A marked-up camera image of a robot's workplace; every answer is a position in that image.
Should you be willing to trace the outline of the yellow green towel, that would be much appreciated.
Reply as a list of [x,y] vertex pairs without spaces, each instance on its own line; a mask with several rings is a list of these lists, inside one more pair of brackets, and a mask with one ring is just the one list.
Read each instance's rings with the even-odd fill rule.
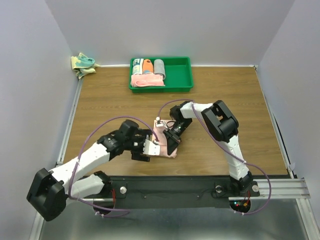
[[70,61],[71,68],[79,80],[86,75],[96,73],[96,68],[100,67],[93,58],[87,57],[81,52],[78,56],[72,56]]

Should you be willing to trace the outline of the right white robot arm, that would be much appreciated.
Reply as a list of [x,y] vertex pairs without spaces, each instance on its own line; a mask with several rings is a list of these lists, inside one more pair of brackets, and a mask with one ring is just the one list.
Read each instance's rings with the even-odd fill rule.
[[172,107],[169,115],[174,124],[168,127],[165,123],[165,130],[162,131],[166,139],[167,154],[173,153],[181,142],[182,133],[193,119],[197,119],[225,153],[231,192],[242,195],[248,190],[253,176],[239,145],[239,122],[222,100],[207,104],[185,101]]

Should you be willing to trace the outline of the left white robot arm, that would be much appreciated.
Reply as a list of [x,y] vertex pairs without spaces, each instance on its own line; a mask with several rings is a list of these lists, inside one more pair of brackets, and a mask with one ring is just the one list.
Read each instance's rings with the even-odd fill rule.
[[158,135],[148,126],[141,129],[135,117],[129,117],[119,127],[101,136],[87,150],[81,149],[78,156],[51,170],[40,169],[34,176],[27,193],[27,201],[49,222],[57,218],[69,202],[82,202],[90,195],[108,196],[112,191],[110,178],[98,171],[85,174],[103,165],[124,151],[131,153],[132,159],[149,161],[158,154]]

